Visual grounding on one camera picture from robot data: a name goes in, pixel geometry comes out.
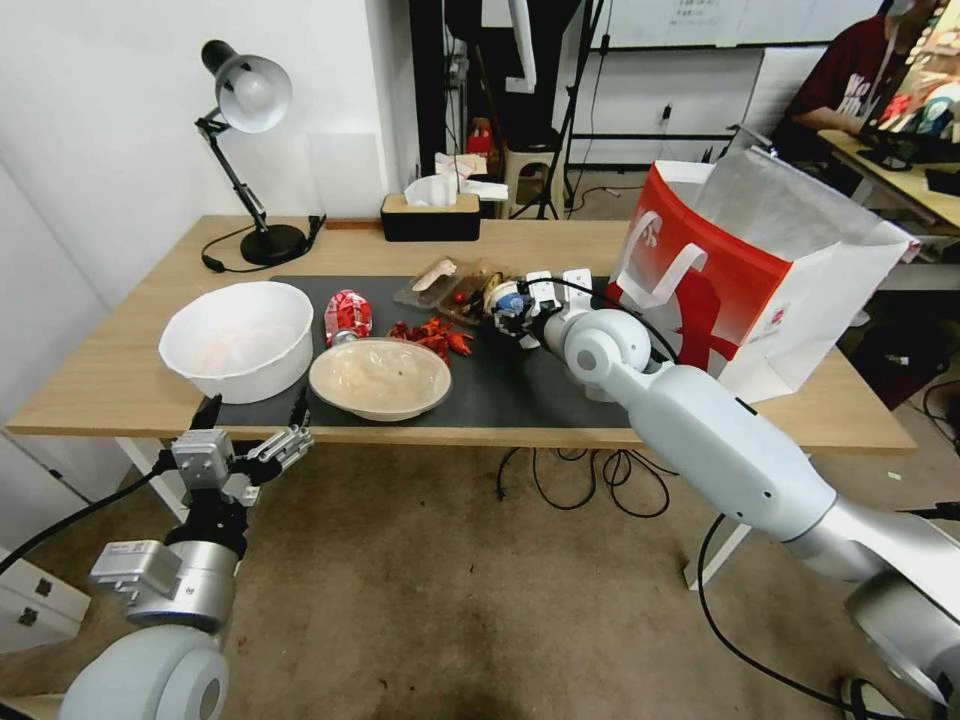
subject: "robotic hand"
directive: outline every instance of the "robotic hand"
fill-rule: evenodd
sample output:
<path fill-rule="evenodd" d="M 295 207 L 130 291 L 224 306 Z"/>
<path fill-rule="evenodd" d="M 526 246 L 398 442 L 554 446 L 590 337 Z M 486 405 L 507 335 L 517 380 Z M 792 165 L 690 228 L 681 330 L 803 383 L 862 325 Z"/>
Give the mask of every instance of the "robotic hand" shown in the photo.
<path fill-rule="evenodd" d="M 206 403 L 170 448 L 187 488 L 186 522 L 162 543 L 109 543 L 90 571 L 95 582 L 127 596 L 131 622 L 149 627 L 84 668 L 63 699 L 62 720 L 220 717 L 227 664 L 216 634 L 229 619 L 233 577 L 246 552 L 247 508 L 262 484 L 306 454 L 313 437 L 305 391 L 290 427 L 259 444 L 235 447 L 213 427 L 219 408 L 219 398 Z"/>
<path fill-rule="evenodd" d="M 622 405 L 637 435 L 725 515 L 817 572 L 859 583 L 847 608 L 893 673 L 950 702 L 960 683 L 960 544 L 915 515 L 840 497 L 796 443 L 707 373 L 652 361 L 635 316 L 592 310 L 569 289 L 560 303 L 552 288 L 534 291 L 544 282 L 492 293 L 494 325 L 527 346 L 535 338 L 592 398 Z"/>

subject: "floor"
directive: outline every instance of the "floor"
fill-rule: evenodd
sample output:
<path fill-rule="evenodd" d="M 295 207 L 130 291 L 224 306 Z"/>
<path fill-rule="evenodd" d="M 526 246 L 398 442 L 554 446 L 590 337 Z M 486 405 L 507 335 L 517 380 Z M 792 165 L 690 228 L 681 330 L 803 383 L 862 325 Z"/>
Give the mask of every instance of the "floor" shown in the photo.
<path fill-rule="evenodd" d="M 636 177 L 585 175 L 582 188 Z M 587 196 L 575 217 L 626 217 L 636 191 Z M 927 506 L 960 494 L 960 460 L 927 418 L 896 411 L 920 450 L 817 457 L 841 492 L 876 507 Z M 320 446 L 267 486 L 252 516 L 225 642 L 226 718 L 837 718 L 747 667 L 711 635 L 680 569 L 714 511 L 680 479 L 672 504 L 637 520 L 598 491 L 558 512 L 537 495 L 531 457 L 494 483 L 487 448 Z M 585 461 L 541 453 L 559 501 L 588 480 Z M 894 479 L 888 473 L 896 473 Z M 659 502 L 652 481 L 622 500 Z M 79 587 L 103 543 L 162 537 L 171 518 L 149 491 L 40 548 L 32 560 Z M 955 532 L 947 525 L 944 529 Z M 843 609 L 849 588 L 751 536 L 708 586 L 729 637 L 770 666 L 829 690 L 863 675 L 929 717 Z M 97 592 L 76 640 L 0 659 L 0 695 L 57 692 L 130 627 Z"/>

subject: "red shirt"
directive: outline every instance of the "red shirt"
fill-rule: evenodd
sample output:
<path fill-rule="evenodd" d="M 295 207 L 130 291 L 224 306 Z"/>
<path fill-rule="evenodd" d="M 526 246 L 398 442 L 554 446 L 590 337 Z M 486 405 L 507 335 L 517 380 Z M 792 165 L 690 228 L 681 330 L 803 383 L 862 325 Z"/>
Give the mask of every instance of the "red shirt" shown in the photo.
<path fill-rule="evenodd" d="M 867 98 L 887 51 L 881 15 L 851 25 L 837 35 L 787 106 L 774 131 L 774 144 L 787 159 L 816 156 L 816 133 L 790 118 L 826 107 L 846 115 L 866 111 Z M 883 81 L 889 79 L 899 58 L 891 56 Z"/>

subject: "red crayfish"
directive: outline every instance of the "red crayfish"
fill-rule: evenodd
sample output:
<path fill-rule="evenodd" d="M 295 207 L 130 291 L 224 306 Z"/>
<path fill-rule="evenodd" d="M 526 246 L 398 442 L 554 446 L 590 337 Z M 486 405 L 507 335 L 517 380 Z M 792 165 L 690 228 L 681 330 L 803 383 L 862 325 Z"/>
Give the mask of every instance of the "red crayfish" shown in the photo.
<path fill-rule="evenodd" d="M 443 361 L 450 364 L 448 350 L 458 355 L 468 356 L 473 354 L 473 350 L 467 345 L 467 340 L 473 340 L 473 335 L 462 332 L 451 332 L 453 323 L 445 323 L 438 315 L 432 317 L 423 325 L 411 328 L 405 322 L 395 322 L 387 337 L 409 340 L 418 345 L 430 348 L 443 358 Z"/>

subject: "lamp shade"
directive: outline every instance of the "lamp shade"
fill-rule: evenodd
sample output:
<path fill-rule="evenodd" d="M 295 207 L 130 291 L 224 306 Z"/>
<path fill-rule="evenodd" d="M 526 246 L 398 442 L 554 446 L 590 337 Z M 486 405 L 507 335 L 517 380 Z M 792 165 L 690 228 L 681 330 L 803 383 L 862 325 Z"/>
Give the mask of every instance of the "lamp shade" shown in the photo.
<path fill-rule="evenodd" d="M 224 120 L 245 133 L 276 125 L 287 112 L 293 86 L 286 71 L 258 55 L 239 55 L 222 40 L 210 40 L 200 53 L 213 74 L 217 106 Z"/>

